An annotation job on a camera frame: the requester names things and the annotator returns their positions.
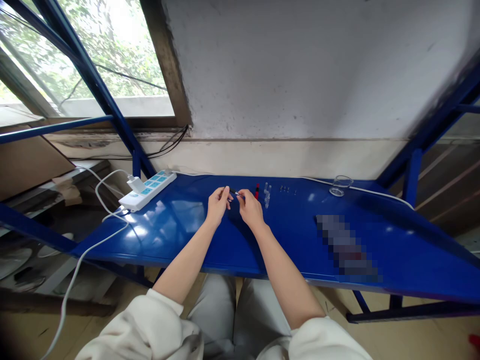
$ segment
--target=white sweater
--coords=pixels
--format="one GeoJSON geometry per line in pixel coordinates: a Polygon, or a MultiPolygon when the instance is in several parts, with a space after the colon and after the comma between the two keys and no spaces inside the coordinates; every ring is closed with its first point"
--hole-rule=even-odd
{"type": "MultiPolygon", "coordinates": [[[[204,342],[197,325],[180,319],[183,306],[150,289],[137,296],[78,353],[82,359],[202,360],[204,342]]],[[[369,354],[329,317],[313,318],[263,349],[257,360],[349,359],[369,354]]]]}

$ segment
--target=cardboard box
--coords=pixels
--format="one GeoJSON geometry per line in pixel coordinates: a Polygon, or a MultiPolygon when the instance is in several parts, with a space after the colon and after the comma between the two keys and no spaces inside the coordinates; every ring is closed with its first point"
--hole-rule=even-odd
{"type": "MultiPolygon", "coordinates": [[[[28,125],[0,128],[0,133],[29,129],[28,125]]],[[[75,169],[43,136],[0,144],[0,201],[37,187],[75,169]]]]}

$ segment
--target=glass cup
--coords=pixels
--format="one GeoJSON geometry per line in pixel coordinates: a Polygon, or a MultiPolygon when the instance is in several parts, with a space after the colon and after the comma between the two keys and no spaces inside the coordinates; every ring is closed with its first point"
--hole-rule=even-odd
{"type": "Polygon", "coordinates": [[[338,175],[329,189],[330,194],[342,197],[345,195],[345,189],[348,189],[353,183],[354,181],[348,176],[338,175]]]}

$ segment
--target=pixelated area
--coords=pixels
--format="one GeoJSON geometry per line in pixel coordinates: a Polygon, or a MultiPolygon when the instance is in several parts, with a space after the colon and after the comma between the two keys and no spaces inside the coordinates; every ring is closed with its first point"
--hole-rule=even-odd
{"type": "Polygon", "coordinates": [[[338,269],[340,282],[382,283],[383,277],[372,259],[372,254],[362,246],[362,239],[345,222],[343,215],[317,215],[318,238],[328,250],[328,258],[338,269]]]}

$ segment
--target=hand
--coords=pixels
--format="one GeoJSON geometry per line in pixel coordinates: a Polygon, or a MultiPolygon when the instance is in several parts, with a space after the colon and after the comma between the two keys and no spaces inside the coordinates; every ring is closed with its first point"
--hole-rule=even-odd
{"type": "Polygon", "coordinates": [[[225,209],[230,210],[230,201],[233,199],[228,186],[219,187],[215,190],[208,198],[208,212],[205,222],[218,227],[222,222],[225,209]]]}
{"type": "Polygon", "coordinates": [[[239,190],[238,193],[244,196],[244,198],[241,196],[236,197],[240,203],[240,215],[243,221],[252,231],[264,225],[264,214],[262,212],[262,205],[259,201],[254,197],[250,190],[242,189],[239,190]]]}

